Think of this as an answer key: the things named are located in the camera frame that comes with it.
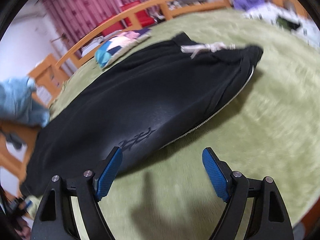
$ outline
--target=green bedspread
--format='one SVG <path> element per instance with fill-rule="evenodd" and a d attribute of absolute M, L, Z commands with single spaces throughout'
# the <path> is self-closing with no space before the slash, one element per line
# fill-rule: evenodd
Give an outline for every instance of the green bedspread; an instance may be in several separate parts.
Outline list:
<path fill-rule="evenodd" d="M 115 238 L 209 238 L 224 203 L 203 168 L 205 147 L 248 178 L 273 177 L 297 223 L 320 194 L 320 55 L 289 32 L 231 9 L 184 15 L 152 29 L 153 37 L 125 57 L 181 31 L 202 43 L 259 44 L 264 55 L 249 84 L 220 113 L 114 181 L 99 205 Z M 82 66 L 51 107 L 52 117 L 101 73 L 94 59 Z M 86 239 L 76 198 L 73 204 Z M 237 239 L 250 211 L 247 205 Z"/>

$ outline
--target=zipper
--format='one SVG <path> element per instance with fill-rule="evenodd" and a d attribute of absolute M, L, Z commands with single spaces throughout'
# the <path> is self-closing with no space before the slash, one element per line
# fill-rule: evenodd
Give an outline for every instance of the zipper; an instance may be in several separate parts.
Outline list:
<path fill-rule="evenodd" d="M 178 138 L 174 139 L 173 141 L 167 143 L 166 145 L 162 146 L 160 149 L 166 147 L 167 145 L 175 142 L 176 140 L 179 140 L 180 138 L 186 136 L 187 134 L 193 132 L 194 130 L 198 129 L 200 126 L 204 125 L 206 122 L 208 122 L 212 117 L 214 117 L 217 113 L 219 113 L 223 108 L 225 108 L 233 99 L 236 98 L 237 95 L 239 95 L 239 93 L 244 89 L 244 87 L 247 85 L 247 83 L 250 81 L 250 79 L 252 78 L 253 75 L 253 71 L 254 71 L 254 66 L 252 66 L 252 71 L 251 74 L 249 76 L 249 78 L 247 79 L 247 81 L 244 83 L 244 85 L 242 86 L 242 88 L 238 91 L 238 93 L 235 94 L 235 96 L 233 98 L 230 99 L 230 101 L 228 101 L 223 107 L 221 107 L 217 112 L 215 112 L 213 115 L 211 115 L 208 119 L 206 119 L 204 122 L 202 122 L 201 124 L 197 125 L 195 128 L 192 128 L 191 130 L 189 130 L 188 132 L 186 132 L 185 134 L 179 136 Z"/>

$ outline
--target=red chair seat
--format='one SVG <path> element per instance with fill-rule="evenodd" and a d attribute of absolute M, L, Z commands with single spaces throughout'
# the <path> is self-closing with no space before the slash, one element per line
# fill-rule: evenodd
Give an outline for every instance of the red chair seat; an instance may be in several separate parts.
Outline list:
<path fill-rule="evenodd" d="M 98 26 L 100 26 L 101 24 L 105 23 L 107 20 L 109 20 L 110 18 L 112 18 L 113 16 L 109 17 L 108 19 L 100 22 L 98 24 Z M 103 36 L 108 36 L 109 34 L 117 31 L 117 30 L 123 30 L 124 26 L 121 22 L 116 22 L 115 24 L 109 26 L 108 28 L 104 29 L 101 33 Z"/>
<path fill-rule="evenodd" d="M 120 8 L 122 11 L 125 11 L 125 10 L 127 10 L 133 6 L 136 6 L 140 3 L 141 2 L 139 0 L 137 0 L 132 3 L 125 4 L 125 5 L 121 6 Z M 142 27 L 149 26 L 155 22 L 155 20 L 147 14 L 146 10 L 138 11 L 135 15 L 137 16 L 138 21 L 140 22 Z M 124 21 L 128 27 L 132 26 L 131 21 L 128 17 L 125 18 Z"/>

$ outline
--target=blue textured pad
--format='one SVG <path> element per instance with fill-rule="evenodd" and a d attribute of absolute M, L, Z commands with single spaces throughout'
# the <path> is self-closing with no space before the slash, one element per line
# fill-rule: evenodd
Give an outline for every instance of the blue textured pad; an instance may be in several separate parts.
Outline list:
<path fill-rule="evenodd" d="M 224 202 L 227 202 L 230 198 L 227 192 L 227 180 L 207 149 L 204 149 L 202 152 L 202 163 L 217 196 L 222 198 Z"/>
<path fill-rule="evenodd" d="M 116 178 L 121 163 L 122 151 L 119 148 L 116 151 L 115 155 L 113 155 L 111 161 L 105 168 L 101 177 L 98 179 L 97 193 L 95 194 L 95 197 L 98 201 L 100 201 L 103 197 L 105 197 L 108 194 L 111 184 Z"/>

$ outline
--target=silver bolt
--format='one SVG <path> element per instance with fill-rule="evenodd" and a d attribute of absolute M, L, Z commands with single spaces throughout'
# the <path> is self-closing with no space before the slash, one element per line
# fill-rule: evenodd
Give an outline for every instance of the silver bolt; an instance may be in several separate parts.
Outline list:
<path fill-rule="evenodd" d="M 272 183 L 272 182 L 273 182 L 273 178 L 271 178 L 271 177 L 266 177 L 266 182 Z"/>
<path fill-rule="evenodd" d="M 240 178 L 242 176 L 241 172 L 239 171 L 234 171 L 233 173 L 233 176 L 235 176 L 236 178 Z"/>
<path fill-rule="evenodd" d="M 52 177 L 52 181 L 53 182 L 56 182 L 56 181 L 58 181 L 59 180 L 59 176 L 58 175 L 54 175 L 53 177 Z"/>
<path fill-rule="evenodd" d="M 90 177 L 91 175 L 92 175 L 92 171 L 85 171 L 83 173 L 83 176 L 85 176 L 85 177 Z"/>

